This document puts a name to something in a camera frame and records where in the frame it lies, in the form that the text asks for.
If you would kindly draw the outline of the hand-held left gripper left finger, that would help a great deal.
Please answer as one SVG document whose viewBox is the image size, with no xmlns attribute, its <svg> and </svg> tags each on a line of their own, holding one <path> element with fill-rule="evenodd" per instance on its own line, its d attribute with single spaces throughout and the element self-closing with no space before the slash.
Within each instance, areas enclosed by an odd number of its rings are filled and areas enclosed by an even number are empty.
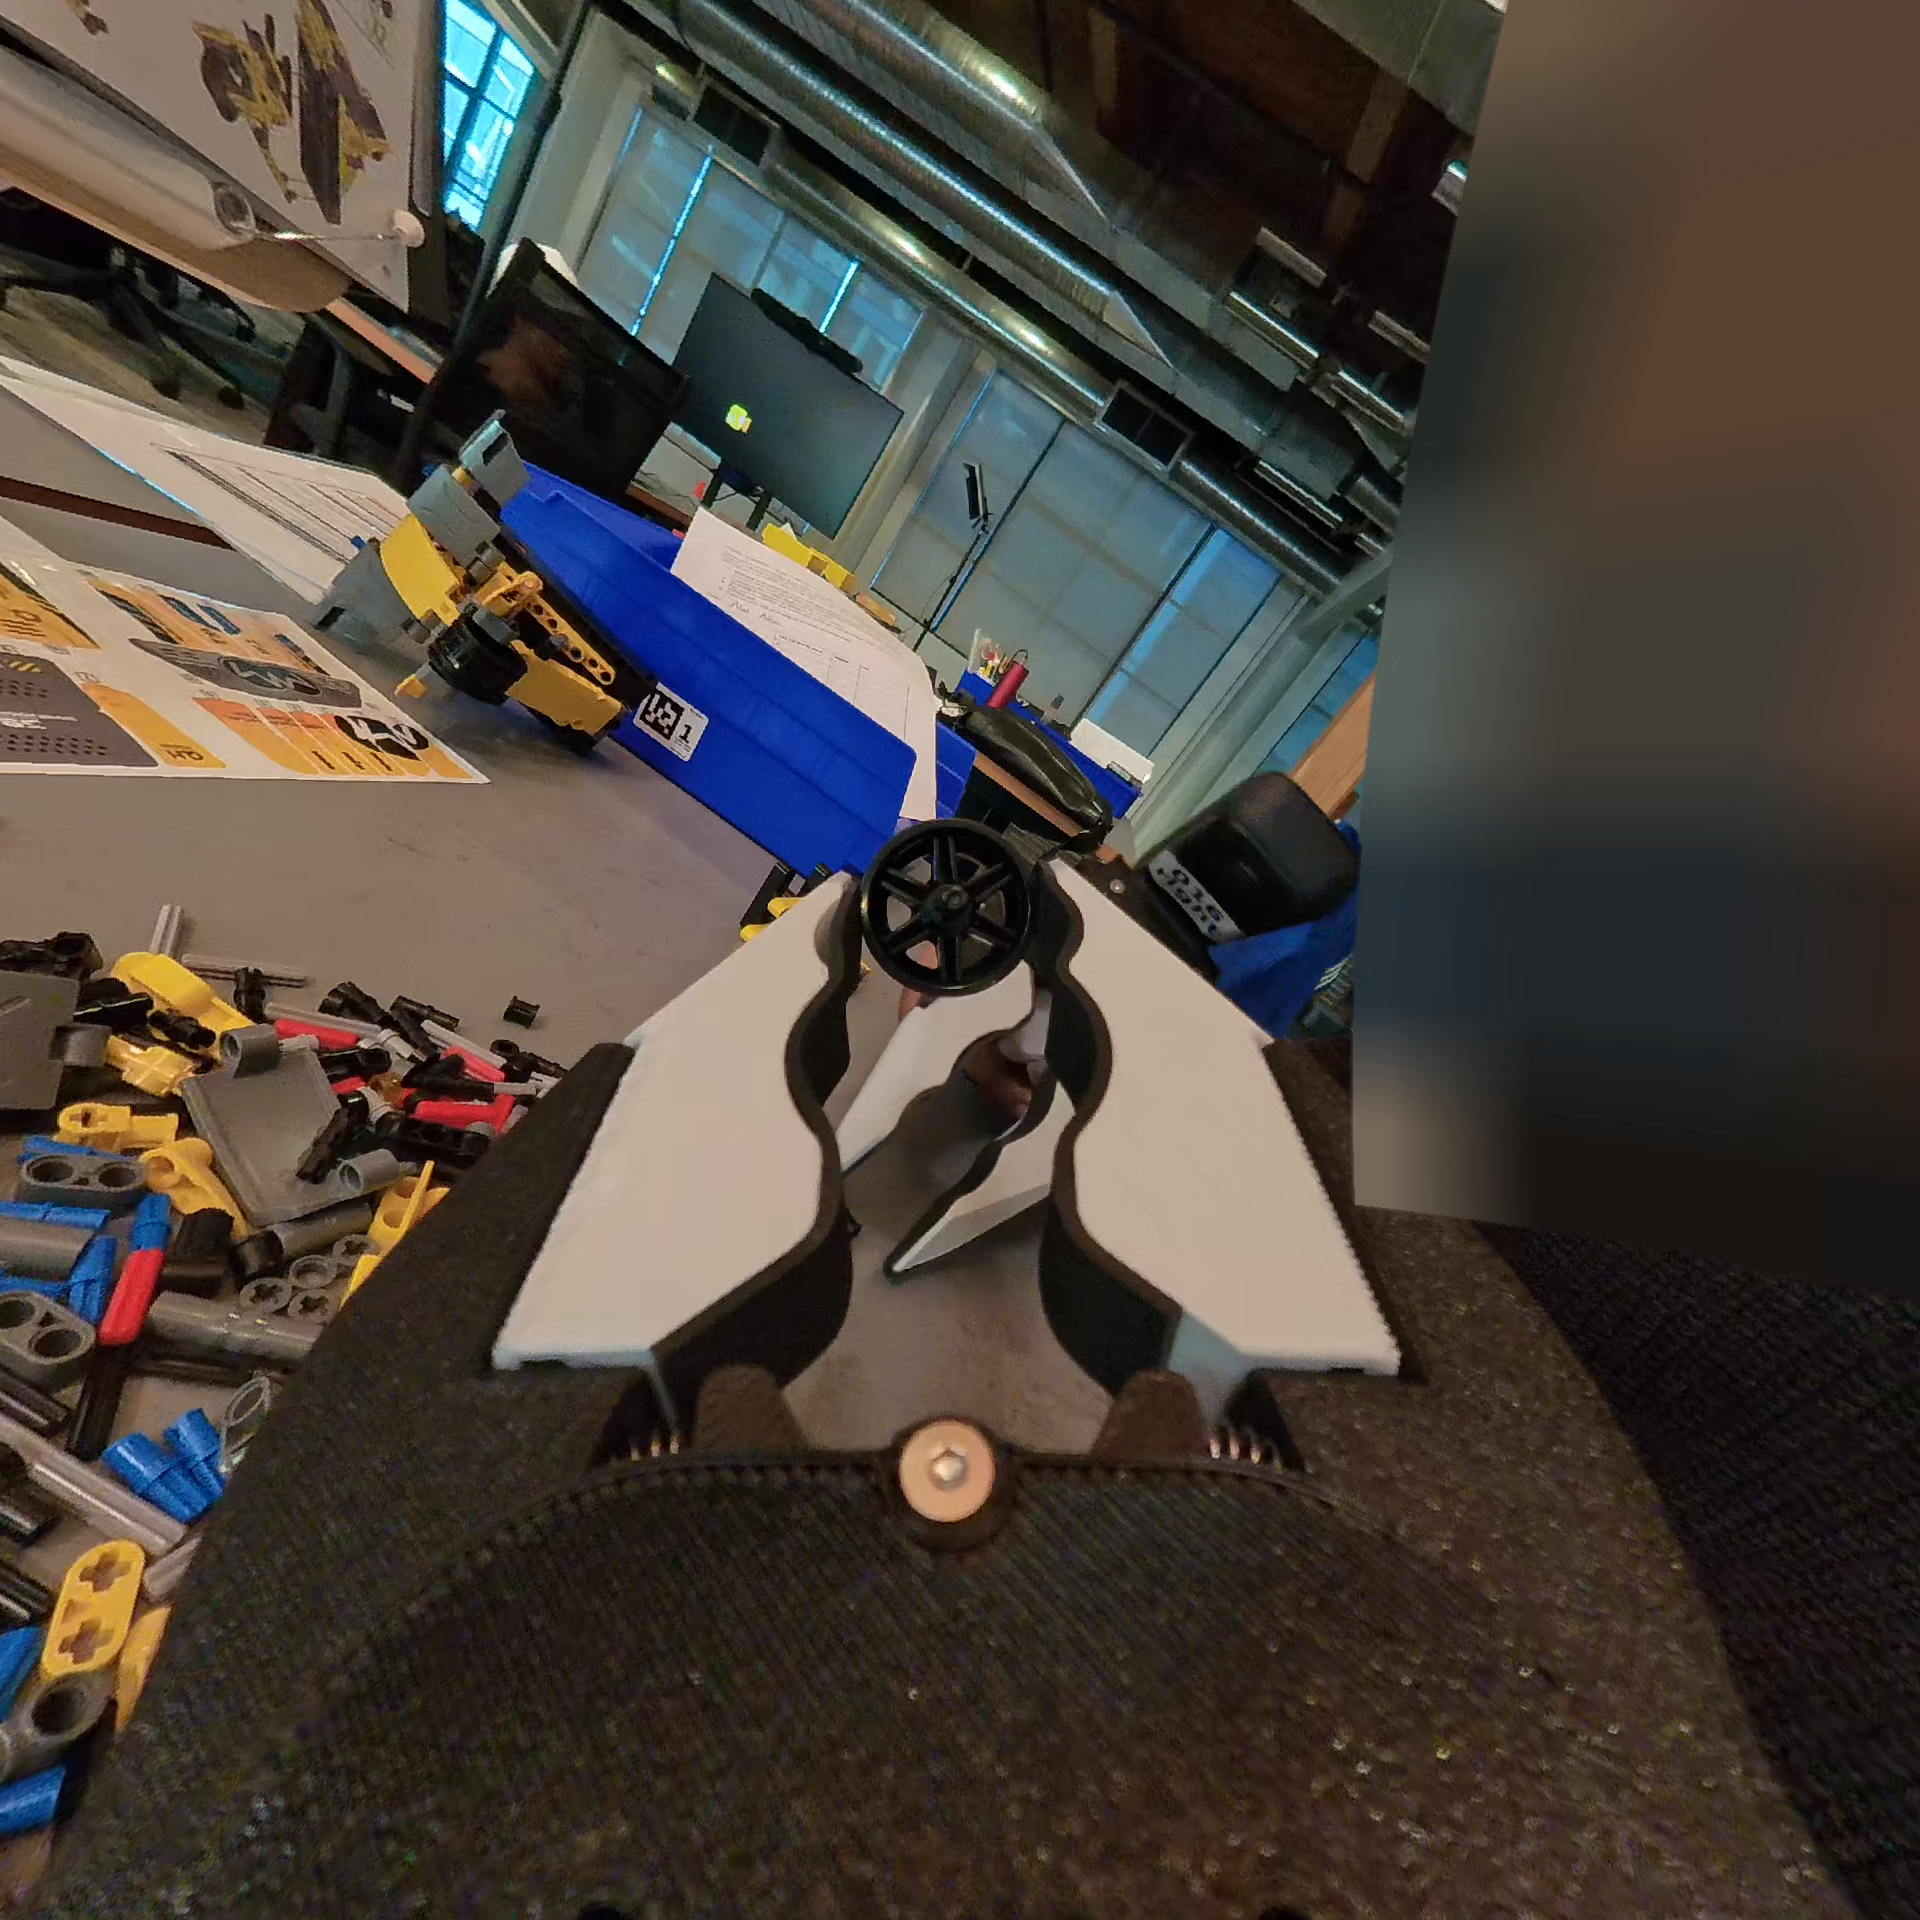
<svg viewBox="0 0 1920 1920">
<path fill-rule="evenodd" d="M 494 1367 L 640 1370 L 673 1423 L 716 1367 L 797 1381 L 854 1299 L 827 1100 L 854 1048 L 860 886 L 834 874 L 628 1042 Z"/>
</svg>

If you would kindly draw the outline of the black toy wheel rim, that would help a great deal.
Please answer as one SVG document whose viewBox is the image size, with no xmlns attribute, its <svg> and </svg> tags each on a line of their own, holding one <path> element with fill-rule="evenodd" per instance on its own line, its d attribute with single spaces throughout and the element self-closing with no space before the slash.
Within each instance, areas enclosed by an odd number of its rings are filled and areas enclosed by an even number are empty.
<svg viewBox="0 0 1920 1920">
<path fill-rule="evenodd" d="M 971 819 L 905 826 L 860 880 L 860 929 L 877 969 L 917 995 L 987 991 L 1030 960 L 1031 865 Z"/>
</svg>

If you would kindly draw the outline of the pile of toy building parts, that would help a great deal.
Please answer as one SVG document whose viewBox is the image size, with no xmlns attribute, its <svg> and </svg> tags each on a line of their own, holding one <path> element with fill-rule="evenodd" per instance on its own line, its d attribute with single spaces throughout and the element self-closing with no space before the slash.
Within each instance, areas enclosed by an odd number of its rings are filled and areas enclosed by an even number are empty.
<svg viewBox="0 0 1920 1920">
<path fill-rule="evenodd" d="M 564 1068 L 416 995 L 5 940 L 5 1835 L 119 1733 L 322 1331 Z"/>
</svg>

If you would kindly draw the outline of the person's right hand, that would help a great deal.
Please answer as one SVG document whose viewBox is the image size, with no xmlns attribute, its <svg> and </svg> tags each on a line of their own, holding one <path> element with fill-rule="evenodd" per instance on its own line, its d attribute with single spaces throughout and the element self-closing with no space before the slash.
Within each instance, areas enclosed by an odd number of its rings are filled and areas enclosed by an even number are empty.
<svg viewBox="0 0 1920 1920">
<path fill-rule="evenodd" d="M 1025 1043 L 1019 1030 L 975 1042 L 960 1068 L 1002 1125 L 1017 1125 L 1030 1113 L 1034 1091 L 1049 1076 L 1044 1054 Z"/>
</svg>

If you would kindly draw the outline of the wooden railing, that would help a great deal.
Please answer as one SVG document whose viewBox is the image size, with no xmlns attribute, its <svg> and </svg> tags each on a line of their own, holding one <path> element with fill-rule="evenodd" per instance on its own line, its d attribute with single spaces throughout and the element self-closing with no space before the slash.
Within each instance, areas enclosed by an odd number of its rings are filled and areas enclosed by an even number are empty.
<svg viewBox="0 0 1920 1920">
<path fill-rule="evenodd" d="M 1337 824 L 1354 805 L 1364 780 L 1375 684 L 1372 673 L 1291 772 Z"/>
</svg>

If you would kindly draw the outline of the printed paper form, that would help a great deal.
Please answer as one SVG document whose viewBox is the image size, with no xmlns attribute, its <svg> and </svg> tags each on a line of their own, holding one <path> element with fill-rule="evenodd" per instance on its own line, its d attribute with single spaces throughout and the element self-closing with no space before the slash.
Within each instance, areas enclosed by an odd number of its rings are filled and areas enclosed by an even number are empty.
<svg viewBox="0 0 1920 1920">
<path fill-rule="evenodd" d="M 940 698 L 928 661 L 898 633 L 711 509 L 692 515 L 670 570 L 902 736 L 917 756 L 905 780 L 902 819 L 938 817 Z"/>
</svg>

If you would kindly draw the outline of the black light stand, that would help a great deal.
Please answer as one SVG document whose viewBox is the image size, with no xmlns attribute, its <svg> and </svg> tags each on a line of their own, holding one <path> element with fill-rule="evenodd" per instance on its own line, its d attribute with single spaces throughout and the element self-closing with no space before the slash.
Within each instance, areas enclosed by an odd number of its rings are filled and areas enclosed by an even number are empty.
<svg viewBox="0 0 1920 1920">
<path fill-rule="evenodd" d="M 960 492 L 960 515 L 957 524 L 960 532 L 967 532 L 967 537 L 960 541 L 957 532 L 943 521 L 943 487 L 948 480 L 957 480 L 957 492 Z M 975 580 L 975 570 L 979 564 L 979 558 L 987 556 L 995 515 L 990 507 L 990 492 L 987 492 L 987 467 L 979 461 L 967 461 L 957 457 L 951 446 L 943 450 L 940 463 L 935 467 L 922 500 L 917 500 L 917 521 L 922 521 L 922 535 L 926 541 L 935 545 L 954 545 L 954 564 L 948 567 L 943 580 L 935 580 L 935 591 L 926 596 L 926 606 L 917 610 L 922 619 L 922 638 L 917 646 L 935 636 L 940 629 L 940 623 L 948 619 L 948 613 L 957 606 L 957 596 L 964 594 L 964 588 Z"/>
</svg>

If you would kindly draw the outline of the yellow toy vehicle assembly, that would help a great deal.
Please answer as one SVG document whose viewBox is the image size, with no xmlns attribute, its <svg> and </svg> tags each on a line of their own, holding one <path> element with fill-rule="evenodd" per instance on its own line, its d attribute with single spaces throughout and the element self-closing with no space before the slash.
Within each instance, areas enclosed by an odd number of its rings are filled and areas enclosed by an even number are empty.
<svg viewBox="0 0 1920 1920">
<path fill-rule="evenodd" d="M 533 712 L 590 755 L 637 701 L 630 674 L 586 617 L 509 541 L 503 509 L 529 469 L 499 410 L 409 495 L 409 512 L 364 541 L 328 588 L 313 629 L 350 646 L 417 649 L 403 698 L 435 689 Z"/>
</svg>

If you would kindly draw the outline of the yellow box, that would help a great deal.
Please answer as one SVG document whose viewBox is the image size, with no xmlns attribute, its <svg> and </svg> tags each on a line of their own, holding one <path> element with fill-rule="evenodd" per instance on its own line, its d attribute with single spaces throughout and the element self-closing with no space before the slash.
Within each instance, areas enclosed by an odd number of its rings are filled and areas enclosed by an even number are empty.
<svg viewBox="0 0 1920 1920">
<path fill-rule="evenodd" d="M 898 633 L 898 613 L 888 610 L 888 605 L 883 605 L 870 588 L 864 588 L 860 573 L 831 558 L 827 550 L 808 545 L 788 521 L 773 521 L 769 519 L 757 527 L 761 545 L 781 550 L 783 558 L 792 558 L 794 564 L 804 564 L 804 570 L 816 573 L 821 580 L 827 580 L 834 591 L 845 594 L 854 605 L 860 605 L 865 613 L 871 613 L 886 629 Z"/>
</svg>

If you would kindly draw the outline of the person's black sweater torso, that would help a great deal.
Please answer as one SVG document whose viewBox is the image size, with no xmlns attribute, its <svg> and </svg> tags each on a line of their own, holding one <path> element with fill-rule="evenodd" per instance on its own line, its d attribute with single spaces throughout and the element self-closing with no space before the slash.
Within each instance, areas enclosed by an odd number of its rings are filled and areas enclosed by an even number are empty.
<svg viewBox="0 0 1920 1920">
<path fill-rule="evenodd" d="M 1918 1306 L 1480 1223 L 1641 1452 L 1866 1917 L 1918 1917 Z"/>
</svg>

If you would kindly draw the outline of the yellow grey sticker sheet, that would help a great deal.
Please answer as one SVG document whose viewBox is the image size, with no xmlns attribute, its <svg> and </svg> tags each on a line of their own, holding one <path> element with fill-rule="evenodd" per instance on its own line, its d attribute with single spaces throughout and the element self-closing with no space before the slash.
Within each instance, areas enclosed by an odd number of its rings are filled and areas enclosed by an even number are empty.
<svg viewBox="0 0 1920 1920">
<path fill-rule="evenodd" d="M 313 629 L 5 521 L 5 776 L 480 788 Z"/>
</svg>

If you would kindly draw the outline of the black monitor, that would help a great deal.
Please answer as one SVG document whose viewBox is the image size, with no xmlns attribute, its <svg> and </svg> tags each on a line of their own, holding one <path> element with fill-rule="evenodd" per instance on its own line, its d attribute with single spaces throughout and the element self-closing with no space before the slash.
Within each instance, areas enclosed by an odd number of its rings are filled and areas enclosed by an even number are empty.
<svg viewBox="0 0 1920 1920">
<path fill-rule="evenodd" d="M 673 370 L 676 427 L 831 537 L 902 427 L 902 409 L 845 353 L 721 275 L 710 275 Z"/>
<path fill-rule="evenodd" d="M 499 418 L 525 463 L 621 502 L 682 399 L 682 372 L 520 237 L 438 372 L 427 425 L 453 450 Z"/>
</svg>

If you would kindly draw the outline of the white printed paper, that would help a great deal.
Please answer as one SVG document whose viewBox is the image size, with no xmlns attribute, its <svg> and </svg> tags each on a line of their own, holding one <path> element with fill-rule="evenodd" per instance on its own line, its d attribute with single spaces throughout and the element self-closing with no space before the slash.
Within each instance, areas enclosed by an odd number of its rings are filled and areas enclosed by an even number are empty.
<svg viewBox="0 0 1920 1920">
<path fill-rule="evenodd" d="M 5 431 L 30 420 L 167 495 L 308 606 L 409 515 L 390 484 L 355 467 L 242 443 L 8 357 Z"/>
</svg>

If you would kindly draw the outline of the instruction booklet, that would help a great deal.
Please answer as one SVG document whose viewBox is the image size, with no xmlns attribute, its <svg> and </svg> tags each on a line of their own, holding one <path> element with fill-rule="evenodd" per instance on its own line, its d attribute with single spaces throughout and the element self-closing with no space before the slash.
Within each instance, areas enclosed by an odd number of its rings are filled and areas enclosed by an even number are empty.
<svg viewBox="0 0 1920 1920">
<path fill-rule="evenodd" d="M 5 52 L 181 141 L 406 304 L 435 2 L 5 2 Z"/>
</svg>

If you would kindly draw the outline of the metal ventilation duct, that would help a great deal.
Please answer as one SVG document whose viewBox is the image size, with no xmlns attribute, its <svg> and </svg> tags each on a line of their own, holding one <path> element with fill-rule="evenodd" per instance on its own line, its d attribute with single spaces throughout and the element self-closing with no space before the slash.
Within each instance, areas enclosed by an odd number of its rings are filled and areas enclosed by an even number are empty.
<svg viewBox="0 0 1920 1920">
<path fill-rule="evenodd" d="M 1304 321 L 1307 276 L 1209 180 L 1077 126 L 928 2 L 753 2 L 794 118 L 1107 357 L 1279 461 L 1284 394 L 1406 461 L 1414 415 Z"/>
</svg>

